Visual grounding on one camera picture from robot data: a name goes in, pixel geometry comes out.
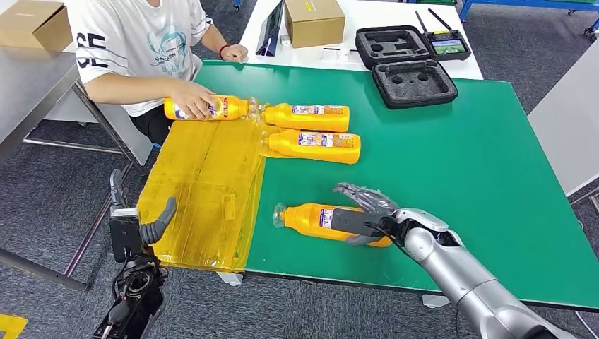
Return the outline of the person's right hand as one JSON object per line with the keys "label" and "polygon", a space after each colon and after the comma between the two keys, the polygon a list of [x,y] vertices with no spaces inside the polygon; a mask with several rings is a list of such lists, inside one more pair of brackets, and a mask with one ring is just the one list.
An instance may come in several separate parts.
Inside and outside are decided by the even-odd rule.
{"label": "person's right hand", "polygon": [[209,106],[216,105],[215,93],[190,81],[174,80],[167,96],[185,112],[187,117],[205,120],[211,118]]}

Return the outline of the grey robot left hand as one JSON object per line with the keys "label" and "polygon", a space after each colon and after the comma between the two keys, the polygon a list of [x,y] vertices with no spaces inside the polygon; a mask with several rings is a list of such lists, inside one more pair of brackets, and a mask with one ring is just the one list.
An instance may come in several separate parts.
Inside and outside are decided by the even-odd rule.
{"label": "grey robot left hand", "polygon": [[[123,172],[120,169],[115,169],[110,176],[110,216],[111,217],[125,217],[125,216],[136,216],[138,217],[138,210],[136,208],[127,208],[124,191],[122,189]],[[148,224],[141,224],[138,226],[138,230],[141,236],[141,243],[144,246],[148,246],[158,242],[165,233],[169,223],[174,217],[177,209],[176,198],[171,196],[167,199],[165,209],[162,211],[160,216],[153,222]]]}

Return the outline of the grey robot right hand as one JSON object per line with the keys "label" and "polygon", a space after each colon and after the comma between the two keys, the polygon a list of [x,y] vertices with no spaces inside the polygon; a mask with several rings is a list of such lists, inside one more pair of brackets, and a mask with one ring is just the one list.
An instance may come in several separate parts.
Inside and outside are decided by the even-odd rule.
{"label": "grey robot right hand", "polygon": [[347,196],[366,213],[393,216],[399,209],[395,201],[379,190],[368,189],[364,186],[339,182],[333,188],[333,192]]}

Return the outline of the person's left hand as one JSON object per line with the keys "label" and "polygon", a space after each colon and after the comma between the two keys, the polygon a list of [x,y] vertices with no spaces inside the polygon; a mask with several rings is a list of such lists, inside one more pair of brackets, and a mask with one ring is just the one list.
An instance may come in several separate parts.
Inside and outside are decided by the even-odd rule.
{"label": "person's left hand", "polygon": [[220,51],[219,55],[224,61],[237,62],[239,64],[243,64],[247,59],[248,50],[246,47],[240,44],[234,45],[225,45]]}

